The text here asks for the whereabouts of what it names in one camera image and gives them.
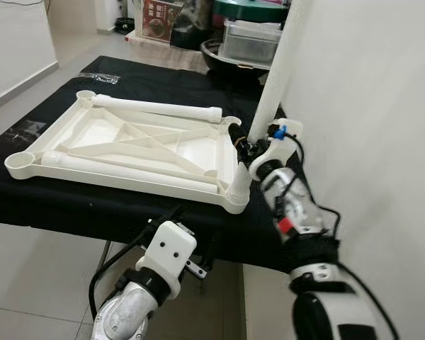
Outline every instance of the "cardboard box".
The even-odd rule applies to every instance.
[[[169,43],[175,19],[183,1],[169,3],[159,0],[142,2],[142,36]]]

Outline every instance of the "black fabric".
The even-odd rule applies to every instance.
[[[248,132],[261,87],[256,83],[228,84],[210,74],[171,70],[109,57],[99,57],[82,72],[120,76],[117,84],[74,78],[0,136],[0,222],[69,234],[129,242],[149,218],[182,204],[181,221],[196,233],[197,253],[221,231],[216,258],[285,271],[283,249],[271,215],[254,183],[251,201],[241,215],[222,207],[83,183],[34,177],[10,177],[5,158],[23,151],[76,100],[76,92],[92,90],[116,98],[190,106],[219,106],[235,115]]]

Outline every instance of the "black tablecloth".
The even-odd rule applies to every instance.
[[[99,57],[82,72],[120,76],[117,84],[74,78],[0,136],[0,222],[69,234],[129,242],[149,218],[185,207],[181,221],[205,252],[214,233],[221,235],[215,257],[283,271],[283,250],[264,200],[252,186],[251,202],[241,215],[222,207],[160,195],[34,177],[11,178],[5,158],[23,151],[76,100],[76,92],[92,90],[116,98],[190,106],[219,106],[249,130],[261,95],[251,81],[230,83],[195,72],[164,69],[109,57]]]

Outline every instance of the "white plastic pipe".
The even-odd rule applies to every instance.
[[[252,178],[244,163],[240,162],[233,182],[227,189],[226,196],[230,202],[236,205],[244,205],[250,199],[250,184]]]
[[[44,153],[41,159],[41,164],[55,168],[86,171],[95,174],[123,177],[127,179],[137,179],[138,181],[164,184],[167,186],[176,186],[179,188],[189,188],[208,193],[217,193],[217,186],[215,184],[192,181],[190,179],[184,179],[175,176],[156,174],[149,171],[142,171],[126,168],[124,166],[101,163],[99,161],[91,161],[89,159],[68,156],[67,154],[63,154],[57,151],[49,151]]]
[[[255,143],[264,137],[282,100],[288,80],[293,71],[296,52],[302,39],[305,18],[312,0],[293,0],[280,37],[280,42],[272,61],[266,85],[264,86],[248,139]]]
[[[171,115],[174,117],[206,120],[210,123],[220,123],[220,120],[222,119],[222,109],[216,107],[198,108],[196,106],[152,103],[149,101],[128,101],[125,99],[112,98],[103,94],[94,96],[91,101],[94,105],[97,106],[122,108],[125,110],[156,113],[158,115]]]

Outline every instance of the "red marking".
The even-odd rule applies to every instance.
[[[278,221],[277,225],[283,234],[288,233],[290,229],[294,227],[291,221],[286,217],[284,217],[281,221]]]

